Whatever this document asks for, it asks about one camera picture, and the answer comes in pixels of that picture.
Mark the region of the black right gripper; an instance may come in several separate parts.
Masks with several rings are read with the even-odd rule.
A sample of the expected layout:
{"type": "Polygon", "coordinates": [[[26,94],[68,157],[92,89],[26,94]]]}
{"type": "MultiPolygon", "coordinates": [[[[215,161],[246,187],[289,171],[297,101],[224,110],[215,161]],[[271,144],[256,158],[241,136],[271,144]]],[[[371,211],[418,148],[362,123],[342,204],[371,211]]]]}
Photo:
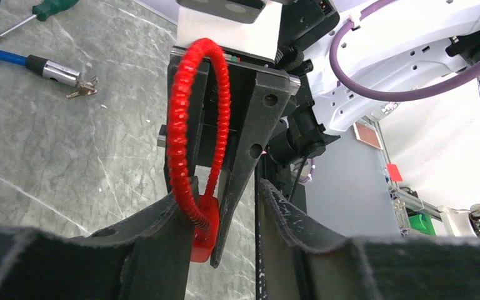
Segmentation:
{"type": "Polygon", "coordinates": [[[313,114],[304,50],[333,29],[328,1],[179,1],[167,67],[164,178],[186,195],[196,166],[211,168],[220,225],[210,265],[220,265],[241,200],[263,151],[286,167],[336,140],[313,114]]]}

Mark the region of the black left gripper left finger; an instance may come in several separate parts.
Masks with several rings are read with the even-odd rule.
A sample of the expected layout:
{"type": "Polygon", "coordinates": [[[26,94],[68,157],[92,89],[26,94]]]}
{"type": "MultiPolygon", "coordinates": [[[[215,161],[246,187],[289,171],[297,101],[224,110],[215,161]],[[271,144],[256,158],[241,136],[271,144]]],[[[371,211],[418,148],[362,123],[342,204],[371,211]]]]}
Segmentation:
{"type": "Polygon", "coordinates": [[[173,194],[89,237],[0,226],[0,299],[183,299],[193,232],[173,194]]]}

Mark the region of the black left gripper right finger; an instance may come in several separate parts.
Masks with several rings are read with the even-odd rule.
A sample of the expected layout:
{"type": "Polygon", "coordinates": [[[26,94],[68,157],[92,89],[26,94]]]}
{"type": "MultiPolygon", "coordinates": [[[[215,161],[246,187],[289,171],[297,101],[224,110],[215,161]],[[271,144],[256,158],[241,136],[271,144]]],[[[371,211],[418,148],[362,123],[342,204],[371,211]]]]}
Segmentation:
{"type": "Polygon", "coordinates": [[[344,237],[258,186],[269,299],[480,299],[480,238],[344,237]]]}

